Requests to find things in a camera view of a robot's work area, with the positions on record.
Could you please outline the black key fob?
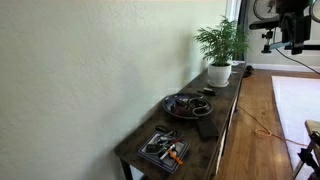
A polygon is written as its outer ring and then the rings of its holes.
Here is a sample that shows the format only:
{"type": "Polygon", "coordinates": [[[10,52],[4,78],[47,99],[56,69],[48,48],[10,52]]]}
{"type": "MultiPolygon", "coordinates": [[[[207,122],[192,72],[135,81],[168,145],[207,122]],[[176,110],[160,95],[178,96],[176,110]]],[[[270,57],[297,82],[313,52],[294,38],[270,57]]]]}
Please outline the black key fob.
{"type": "Polygon", "coordinates": [[[162,125],[157,125],[155,129],[156,129],[157,131],[160,131],[160,132],[163,132],[163,133],[169,131],[167,127],[162,126],[162,125]]]}

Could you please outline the blue white square tray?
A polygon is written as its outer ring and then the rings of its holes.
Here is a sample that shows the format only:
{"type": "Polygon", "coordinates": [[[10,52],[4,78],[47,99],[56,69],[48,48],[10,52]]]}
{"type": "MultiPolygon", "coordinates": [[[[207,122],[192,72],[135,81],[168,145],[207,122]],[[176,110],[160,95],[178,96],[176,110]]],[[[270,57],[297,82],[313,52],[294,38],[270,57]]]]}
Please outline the blue white square tray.
{"type": "Polygon", "coordinates": [[[174,173],[180,165],[169,156],[169,151],[173,151],[182,160],[188,148],[187,142],[155,131],[138,150],[138,154],[162,169],[174,173]]]}

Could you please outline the large dark round bowl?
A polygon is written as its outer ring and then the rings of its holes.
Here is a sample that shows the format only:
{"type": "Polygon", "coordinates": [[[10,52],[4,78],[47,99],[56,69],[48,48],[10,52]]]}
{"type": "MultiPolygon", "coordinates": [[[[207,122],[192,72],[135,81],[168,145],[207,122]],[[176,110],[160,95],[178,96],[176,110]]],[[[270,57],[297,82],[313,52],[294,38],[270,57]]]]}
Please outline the large dark round bowl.
{"type": "Polygon", "coordinates": [[[162,101],[163,109],[170,115],[187,120],[196,120],[209,115],[213,106],[202,95],[195,93],[176,93],[162,101]]]}

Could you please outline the dark wooden console table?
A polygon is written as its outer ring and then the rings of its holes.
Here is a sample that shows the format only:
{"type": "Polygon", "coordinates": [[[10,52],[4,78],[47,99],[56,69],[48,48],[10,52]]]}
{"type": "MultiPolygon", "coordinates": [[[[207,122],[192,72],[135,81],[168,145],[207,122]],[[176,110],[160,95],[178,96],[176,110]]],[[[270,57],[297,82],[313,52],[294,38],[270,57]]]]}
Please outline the dark wooden console table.
{"type": "Polygon", "coordinates": [[[161,106],[157,107],[144,123],[115,148],[125,178],[132,180],[131,169],[136,168],[149,180],[211,180],[219,167],[218,158],[223,154],[232,114],[237,109],[244,72],[244,64],[234,66],[229,84],[220,88],[216,96],[208,98],[213,105],[213,111],[202,119],[210,133],[206,137],[200,133],[198,120],[182,120],[165,112],[161,106]],[[138,154],[138,150],[147,142],[158,125],[182,132],[182,139],[189,143],[184,164],[173,174],[138,154]]]}

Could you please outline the white plant pot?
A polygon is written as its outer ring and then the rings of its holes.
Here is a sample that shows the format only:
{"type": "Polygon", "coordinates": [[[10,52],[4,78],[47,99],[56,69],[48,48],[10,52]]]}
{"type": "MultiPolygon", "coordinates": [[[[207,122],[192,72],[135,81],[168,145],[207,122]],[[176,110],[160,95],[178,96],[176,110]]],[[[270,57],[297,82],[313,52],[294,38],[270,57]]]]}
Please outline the white plant pot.
{"type": "Polygon", "coordinates": [[[212,87],[226,87],[229,84],[231,75],[231,65],[214,66],[211,64],[208,67],[208,84],[212,87]]]}

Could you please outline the green potted plant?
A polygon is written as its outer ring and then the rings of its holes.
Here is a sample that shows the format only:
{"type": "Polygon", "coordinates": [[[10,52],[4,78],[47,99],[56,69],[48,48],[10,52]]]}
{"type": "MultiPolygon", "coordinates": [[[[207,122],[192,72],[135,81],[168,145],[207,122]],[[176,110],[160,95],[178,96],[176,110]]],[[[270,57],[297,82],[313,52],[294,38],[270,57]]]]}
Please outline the green potted plant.
{"type": "Polygon", "coordinates": [[[200,44],[203,59],[212,61],[213,66],[227,66],[229,60],[249,49],[248,33],[235,20],[230,21],[225,16],[215,28],[200,28],[197,32],[194,40],[200,44]]]}

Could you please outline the white rug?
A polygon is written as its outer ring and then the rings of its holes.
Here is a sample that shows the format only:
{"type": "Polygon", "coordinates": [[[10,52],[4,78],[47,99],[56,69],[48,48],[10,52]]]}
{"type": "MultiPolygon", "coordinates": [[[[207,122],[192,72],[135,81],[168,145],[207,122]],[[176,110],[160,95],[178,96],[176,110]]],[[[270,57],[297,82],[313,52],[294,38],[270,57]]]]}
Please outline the white rug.
{"type": "Polygon", "coordinates": [[[297,153],[309,144],[306,120],[320,121],[320,80],[272,76],[274,99],[286,139],[292,167],[299,162],[297,153]]]}

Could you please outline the orange handled tool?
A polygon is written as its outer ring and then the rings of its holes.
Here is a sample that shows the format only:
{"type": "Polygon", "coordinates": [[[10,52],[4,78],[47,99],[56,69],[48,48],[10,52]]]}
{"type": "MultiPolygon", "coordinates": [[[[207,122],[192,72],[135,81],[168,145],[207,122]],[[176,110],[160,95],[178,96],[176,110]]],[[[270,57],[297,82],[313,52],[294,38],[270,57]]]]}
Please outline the orange handled tool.
{"type": "Polygon", "coordinates": [[[169,151],[169,156],[174,159],[179,165],[183,164],[183,161],[180,160],[173,151],[169,151]]]}

